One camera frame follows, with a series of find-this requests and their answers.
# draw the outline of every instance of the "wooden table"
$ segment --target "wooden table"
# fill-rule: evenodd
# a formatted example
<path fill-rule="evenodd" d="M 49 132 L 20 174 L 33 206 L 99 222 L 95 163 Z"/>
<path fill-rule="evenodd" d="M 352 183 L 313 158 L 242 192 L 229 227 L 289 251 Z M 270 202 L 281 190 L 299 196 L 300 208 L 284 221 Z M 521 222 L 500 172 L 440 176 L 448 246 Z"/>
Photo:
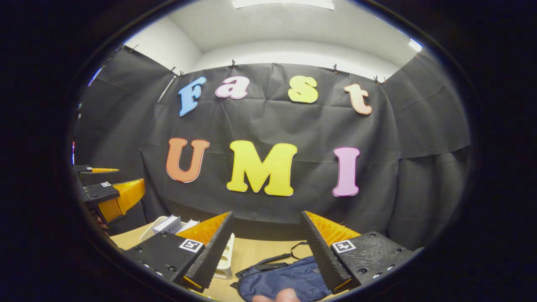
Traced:
<path fill-rule="evenodd" d="M 129 249 L 140 243 L 140 236 L 150 225 L 151 224 L 147 224 L 132 231 L 112 236 L 111 239 L 118 245 L 118 247 Z M 299 242 L 300 241 L 264 241 L 235 237 L 233 255 L 231 257 L 231 272 L 233 273 L 233 278 L 213 278 L 210 287 L 204 290 L 203 294 L 223 302 L 242 301 L 237 290 L 229 286 L 231 283 L 238 281 L 235 273 L 256 264 L 263 259 L 289 253 L 291 248 Z M 312 255 L 308 245 L 300 245 L 296 247 L 293 250 L 293 254 L 299 258 Z M 281 262 L 287 263 L 294 261 L 296 260 L 293 258 L 281 260 Z M 333 297 L 333 295 L 329 295 L 323 300 L 331 297 Z"/>

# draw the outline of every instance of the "black curtain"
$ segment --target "black curtain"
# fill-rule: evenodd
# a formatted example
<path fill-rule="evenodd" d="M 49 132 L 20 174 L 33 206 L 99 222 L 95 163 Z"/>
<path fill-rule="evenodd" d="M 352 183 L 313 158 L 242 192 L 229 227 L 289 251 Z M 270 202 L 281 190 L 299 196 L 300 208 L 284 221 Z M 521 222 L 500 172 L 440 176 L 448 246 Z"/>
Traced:
<path fill-rule="evenodd" d="M 215 96 L 225 78 L 239 75 L 251 81 L 245 98 Z M 295 75 L 316 79 L 316 102 L 289 100 L 289 79 Z M 207 83 L 198 106 L 180 117 L 177 92 L 200 76 Z M 124 47 L 84 93 L 76 132 L 77 163 L 119 168 L 113 182 L 145 178 L 147 221 L 170 213 L 202 220 L 232 210 L 239 237 L 295 240 L 302 238 L 299 213 L 308 210 L 358 232 L 383 232 L 414 249 L 428 243 L 456 209 L 468 169 L 468 125 L 461 98 L 432 55 L 420 53 L 384 84 L 295 64 L 221 67 L 172 79 L 166 68 Z M 368 91 L 370 116 L 352 108 L 343 90 L 352 83 Z M 165 170 L 173 137 L 188 140 L 183 169 L 190 166 L 192 140 L 211 143 L 192 183 L 176 182 Z M 252 141 L 261 160 L 276 143 L 296 145 L 293 196 L 227 190 L 234 140 Z M 343 146 L 361 151 L 360 192 L 336 198 L 338 163 L 332 151 Z M 147 223 L 131 211 L 118 232 Z"/>

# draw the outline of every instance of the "white ceiling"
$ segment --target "white ceiling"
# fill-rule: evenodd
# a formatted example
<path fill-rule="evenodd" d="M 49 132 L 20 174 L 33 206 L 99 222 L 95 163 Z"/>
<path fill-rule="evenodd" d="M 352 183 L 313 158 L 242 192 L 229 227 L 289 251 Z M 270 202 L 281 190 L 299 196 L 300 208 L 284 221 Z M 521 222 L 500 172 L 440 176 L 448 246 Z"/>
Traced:
<path fill-rule="evenodd" d="M 255 41 L 302 40 L 368 53 L 403 66 L 414 55 L 409 37 L 349 0 L 333 11 L 294 4 L 235 9 L 231 0 L 199 0 L 168 17 L 202 52 Z"/>

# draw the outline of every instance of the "foam letter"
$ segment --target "foam letter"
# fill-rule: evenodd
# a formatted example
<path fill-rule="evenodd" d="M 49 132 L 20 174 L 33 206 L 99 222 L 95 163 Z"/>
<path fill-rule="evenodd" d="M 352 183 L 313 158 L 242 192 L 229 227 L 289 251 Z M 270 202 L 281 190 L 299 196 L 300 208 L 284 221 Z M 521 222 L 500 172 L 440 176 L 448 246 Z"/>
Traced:
<path fill-rule="evenodd" d="M 337 187 L 332 191 L 336 197 L 353 196 L 358 194 L 356 182 L 356 157 L 360 151 L 356 148 L 340 147 L 334 149 L 334 154 L 339 161 L 339 175 Z"/>
<path fill-rule="evenodd" d="M 231 97 L 232 99 L 241 99 L 248 95 L 246 89 L 250 85 L 250 80 L 244 76 L 232 76 L 224 80 L 224 84 L 216 90 L 218 97 Z"/>
<path fill-rule="evenodd" d="M 205 82 L 207 82 L 207 79 L 202 76 L 179 90 L 179 95 L 181 96 L 181 110 L 179 111 L 179 116 L 182 117 L 198 106 L 198 102 L 194 101 L 194 98 L 200 97 L 200 85 L 205 84 Z"/>
<path fill-rule="evenodd" d="M 366 105 L 366 103 L 364 102 L 364 97 L 368 97 L 369 94 L 367 93 L 367 91 L 362 90 L 362 88 L 360 88 L 360 85 L 352 84 L 346 86 L 344 89 L 351 95 L 351 104 L 357 113 L 370 114 L 371 112 L 373 112 L 373 108 L 371 108 L 371 106 L 369 105 Z"/>
<path fill-rule="evenodd" d="M 319 97 L 319 93 L 314 87 L 317 87 L 317 81 L 312 77 L 294 76 L 289 81 L 288 94 L 292 101 L 302 103 L 313 103 Z"/>
<path fill-rule="evenodd" d="M 173 138 L 170 139 L 169 143 L 170 150 L 168 151 L 168 159 L 166 160 L 166 171 L 168 171 L 168 175 L 178 182 L 189 183 L 194 181 L 200 174 L 203 152 L 209 147 L 209 142 L 206 140 L 192 141 L 191 145 L 194 152 L 188 171 L 183 171 L 179 168 L 181 150 L 186 146 L 187 141 L 182 138 Z"/>
<path fill-rule="evenodd" d="M 227 184 L 228 190 L 246 192 L 248 189 L 248 185 L 244 183 L 244 174 L 246 174 L 252 190 L 257 193 L 270 175 L 265 193 L 277 196 L 293 194 L 291 162 L 297 151 L 296 146 L 289 143 L 277 143 L 262 163 L 251 141 L 237 140 L 229 147 L 235 152 L 235 159 L 231 181 Z"/>

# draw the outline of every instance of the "human hand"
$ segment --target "human hand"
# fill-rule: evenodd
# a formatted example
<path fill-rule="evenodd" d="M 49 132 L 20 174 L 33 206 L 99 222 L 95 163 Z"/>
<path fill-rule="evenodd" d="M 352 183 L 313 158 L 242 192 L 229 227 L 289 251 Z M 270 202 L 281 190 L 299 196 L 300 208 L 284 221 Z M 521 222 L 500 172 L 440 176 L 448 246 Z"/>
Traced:
<path fill-rule="evenodd" d="M 274 301 L 265 296 L 258 295 L 254 296 L 252 302 L 300 302 L 300 300 L 296 297 L 295 290 L 284 289 L 278 293 Z"/>

